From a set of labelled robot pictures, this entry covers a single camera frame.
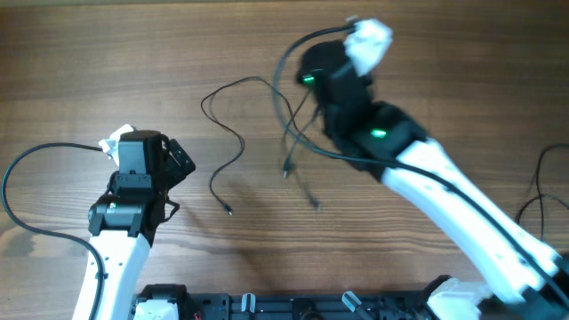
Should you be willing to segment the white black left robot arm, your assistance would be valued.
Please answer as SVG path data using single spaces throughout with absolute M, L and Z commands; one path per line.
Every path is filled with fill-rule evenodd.
M 88 256 L 73 317 L 126 319 L 156 230 L 172 217 L 165 207 L 179 209 L 168 193 L 196 165 L 177 140 L 129 124 L 99 145 L 118 170 L 88 212 L 89 244 L 98 255 Z

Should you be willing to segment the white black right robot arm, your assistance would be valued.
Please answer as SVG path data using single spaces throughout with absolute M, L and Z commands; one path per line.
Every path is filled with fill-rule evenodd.
M 466 254 L 479 283 L 444 276 L 422 304 L 440 319 L 564 319 L 568 261 L 490 200 L 400 108 L 376 101 L 340 40 L 301 57 L 300 84 L 324 112 L 332 157 L 369 172 L 425 213 Z

